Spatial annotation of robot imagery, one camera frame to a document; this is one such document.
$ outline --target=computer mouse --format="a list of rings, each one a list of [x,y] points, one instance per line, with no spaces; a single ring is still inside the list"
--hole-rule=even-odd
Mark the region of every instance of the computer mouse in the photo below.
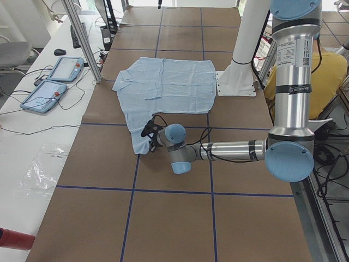
[[[54,52],[53,52],[53,54],[55,55],[55,56],[63,56],[63,55],[65,55],[67,52],[64,50],[64,49],[60,49],[60,48],[58,48],[58,49],[56,49]]]

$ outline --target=red cylinder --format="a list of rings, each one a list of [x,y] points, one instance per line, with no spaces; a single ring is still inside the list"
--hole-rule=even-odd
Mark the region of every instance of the red cylinder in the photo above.
[[[29,250],[34,240],[35,236],[0,228],[0,247]]]

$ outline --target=white table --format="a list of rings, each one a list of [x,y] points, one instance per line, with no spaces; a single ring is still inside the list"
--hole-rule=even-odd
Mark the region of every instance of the white table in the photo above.
[[[87,32],[89,32],[89,43],[93,52],[97,52],[99,48],[103,49],[100,29],[95,27],[97,17],[95,15],[80,16],[81,21],[86,23]],[[81,48],[73,49],[69,19],[66,19],[61,25],[29,71],[44,68],[48,65],[55,65],[58,57],[53,55],[53,51],[57,48],[65,49],[67,56],[84,57]],[[39,73],[25,76],[18,84],[16,90],[34,90],[33,82]],[[94,83],[92,73],[88,72],[79,83],[79,87],[86,92],[85,96],[77,105],[67,111],[62,110],[58,105],[46,114],[19,111],[0,115],[0,124],[3,128],[25,133],[35,132],[52,126],[79,125],[91,98]],[[74,87],[62,96],[60,103],[65,108],[69,107],[76,103],[81,95],[82,91]],[[26,96],[27,94],[16,95],[15,97],[19,100],[24,100]],[[19,102],[9,98],[1,108],[0,114],[19,109]],[[15,196],[14,190],[18,187],[19,182],[26,174],[31,161],[43,143],[71,146],[77,131],[78,128],[64,127],[26,136],[0,129],[0,227],[33,235],[37,234],[49,204],[49,199],[19,198]],[[23,262],[26,260],[28,253],[29,251],[0,248],[0,261]]]

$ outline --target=plastic bag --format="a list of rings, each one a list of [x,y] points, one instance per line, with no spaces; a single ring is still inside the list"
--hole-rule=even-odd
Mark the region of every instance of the plastic bag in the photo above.
[[[14,193],[18,197],[50,198],[61,175],[70,146],[45,143]]]

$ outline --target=blue cloth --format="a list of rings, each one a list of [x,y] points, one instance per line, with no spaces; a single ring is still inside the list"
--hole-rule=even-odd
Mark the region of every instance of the blue cloth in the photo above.
[[[149,151],[149,138],[141,132],[155,113],[205,114],[216,95],[215,69],[211,61],[187,61],[141,57],[121,71],[117,92],[136,154]]]

